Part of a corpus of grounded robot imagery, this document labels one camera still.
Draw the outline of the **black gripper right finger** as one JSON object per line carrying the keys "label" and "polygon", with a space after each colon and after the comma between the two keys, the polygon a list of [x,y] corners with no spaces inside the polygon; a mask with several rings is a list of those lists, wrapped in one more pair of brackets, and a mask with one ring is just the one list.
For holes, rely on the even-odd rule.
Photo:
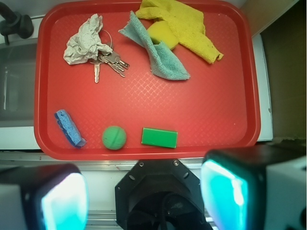
{"label": "black gripper right finger", "polygon": [[205,208],[220,230],[304,230],[307,151],[304,146],[213,149],[200,171]]}

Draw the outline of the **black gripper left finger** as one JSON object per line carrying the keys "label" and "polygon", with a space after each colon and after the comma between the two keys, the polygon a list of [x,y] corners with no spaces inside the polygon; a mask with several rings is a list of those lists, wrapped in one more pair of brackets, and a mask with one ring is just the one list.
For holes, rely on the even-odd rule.
{"label": "black gripper left finger", "polygon": [[0,171],[2,230],[83,230],[88,211],[87,181],[74,164]]}

